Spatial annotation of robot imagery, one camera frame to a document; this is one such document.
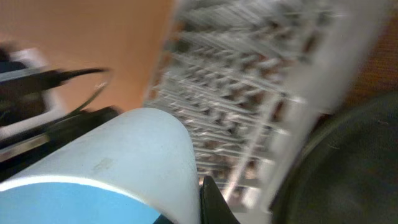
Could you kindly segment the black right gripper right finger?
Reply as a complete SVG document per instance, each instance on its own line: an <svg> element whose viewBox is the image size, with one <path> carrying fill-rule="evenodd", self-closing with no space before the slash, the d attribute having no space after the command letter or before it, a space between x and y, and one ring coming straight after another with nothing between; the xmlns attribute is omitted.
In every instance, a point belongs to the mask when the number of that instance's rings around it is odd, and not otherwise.
<svg viewBox="0 0 398 224"><path fill-rule="evenodd" d="M239 224L211 176L200 187L201 224Z"/></svg>

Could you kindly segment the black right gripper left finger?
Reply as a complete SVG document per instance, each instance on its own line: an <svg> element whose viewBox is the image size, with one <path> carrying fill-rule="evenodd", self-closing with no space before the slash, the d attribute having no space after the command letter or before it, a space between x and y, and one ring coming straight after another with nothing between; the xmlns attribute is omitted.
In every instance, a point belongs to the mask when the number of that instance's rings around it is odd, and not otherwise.
<svg viewBox="0 0 398 224"><path fill-rule="evenodd" d="M120 114L113 106L82 110L1 140L1 181Z"/></svg>

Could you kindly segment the light blue cup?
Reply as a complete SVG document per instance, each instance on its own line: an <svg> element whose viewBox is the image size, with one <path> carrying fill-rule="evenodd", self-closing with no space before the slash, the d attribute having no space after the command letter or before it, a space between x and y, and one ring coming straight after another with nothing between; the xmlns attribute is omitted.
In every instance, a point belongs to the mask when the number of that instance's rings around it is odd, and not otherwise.
<svg viewBox="0 0 398 224"><path fill-rule="evenodd" d="M1 184L2 223L200 223L192 140L172 115L123 113Z"/></svg>

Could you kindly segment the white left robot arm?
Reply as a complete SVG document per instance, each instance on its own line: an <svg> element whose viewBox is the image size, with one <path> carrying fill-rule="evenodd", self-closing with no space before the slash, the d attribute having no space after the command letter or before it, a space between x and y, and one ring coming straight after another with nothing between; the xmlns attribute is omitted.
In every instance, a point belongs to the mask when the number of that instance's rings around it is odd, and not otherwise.
<svg viewBox="0 0 398 224"><path fill-rule="evenodd" d="M30 78L47 68L37 49L12 50L1 46L1 139L22 133L66 115L53 88L45 90Z"/></svg>

